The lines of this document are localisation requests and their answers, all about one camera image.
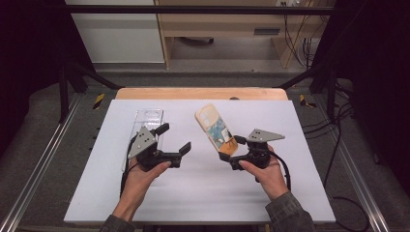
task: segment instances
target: person's left hand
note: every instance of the person's left hand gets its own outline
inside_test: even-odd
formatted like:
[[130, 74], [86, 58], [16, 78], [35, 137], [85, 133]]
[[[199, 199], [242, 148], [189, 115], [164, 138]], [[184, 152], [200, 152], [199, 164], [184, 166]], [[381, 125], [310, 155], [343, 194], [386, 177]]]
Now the person's left hand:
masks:
[[[137, 164], [136, 157], [130, 160], [129, 167], [133, 167], [135, 164]], [[112, 215], [125, 221], [131, 221], [135, 211], [142, 204], [148, 187], [170, 164], [170, 162], [160, 163], [147, 172], [143, 171], [139, 165], [131, 169], [120, 202], [118, 202]]]

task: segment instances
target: white table surface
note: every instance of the white table surface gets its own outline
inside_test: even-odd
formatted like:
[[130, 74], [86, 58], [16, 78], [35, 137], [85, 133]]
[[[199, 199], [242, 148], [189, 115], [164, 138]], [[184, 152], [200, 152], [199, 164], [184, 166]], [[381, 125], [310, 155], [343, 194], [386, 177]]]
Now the white table surface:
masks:
[[[118, 200], [124, 156], [131, 139], [135, 112], [161, 108], [170, 130], [162, 150], [177, 152], [188, 141], [191, 150], [180, 168], [169, 168], [149, 188], [133, 220], [147, 224], [261, 224], [269, 222], [270, 202], [247, 171], [233, 171], [221, 161], [193, 115], [213, 103], [233, 134], [253, 129], [285, 135], [269, 142], [290, 170], [292, 192], [316, 223], [335, 221], [292, 101], [114, 100], [81, 176], [65, 222], [101, 224]], [[247, 152], [240, 145], [235, 155]]]

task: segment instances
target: dark sleeve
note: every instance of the dark sleeve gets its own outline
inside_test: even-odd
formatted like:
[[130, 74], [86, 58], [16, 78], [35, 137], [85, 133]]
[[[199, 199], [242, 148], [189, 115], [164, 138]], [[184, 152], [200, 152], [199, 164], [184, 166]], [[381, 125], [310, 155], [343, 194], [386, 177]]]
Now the dark sleeve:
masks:
[[313, 220], [299, 201], [288, 191], [266, 206], [274, 231], [316, 231]]
[[100, 232], [133, 232], [133, 225], [115, 216], [109, 216], [100, 228]]

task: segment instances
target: yellow and black tape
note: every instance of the yellow and black tape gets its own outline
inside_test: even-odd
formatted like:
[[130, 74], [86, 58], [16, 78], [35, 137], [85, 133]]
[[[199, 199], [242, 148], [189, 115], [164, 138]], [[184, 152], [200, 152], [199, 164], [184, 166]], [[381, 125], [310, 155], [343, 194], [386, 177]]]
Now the yellow and black tape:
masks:
[[301, 100], [301, 106], [308, 106], [311, 108], [315, 108], [316, 104], [315, 103], [307, 103], [307, 101], [305, 100], [305, 96], [300, 95], [300, 100]]
[[97, 96], [97, 99], [96, 99], [96, 102], [94, 103], [93, 109], [98, 109], [100, 107], [100, 104], [103, 101], [103, 96], [104, 96], [104, 94], [99, 94]]

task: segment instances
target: black horizontal bar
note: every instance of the black horizontal bar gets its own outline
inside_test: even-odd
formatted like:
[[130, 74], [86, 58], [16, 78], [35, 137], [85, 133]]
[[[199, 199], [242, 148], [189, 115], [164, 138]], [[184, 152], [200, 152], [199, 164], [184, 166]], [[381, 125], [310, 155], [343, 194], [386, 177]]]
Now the black horizontal bar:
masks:
[[245, 6], [118, 6], [67, 5], [44, 6], [53, 11], [72, 14], [207, 14], [207, 15], [340, 15], [349, 10], [309, 7], [245, 7]]

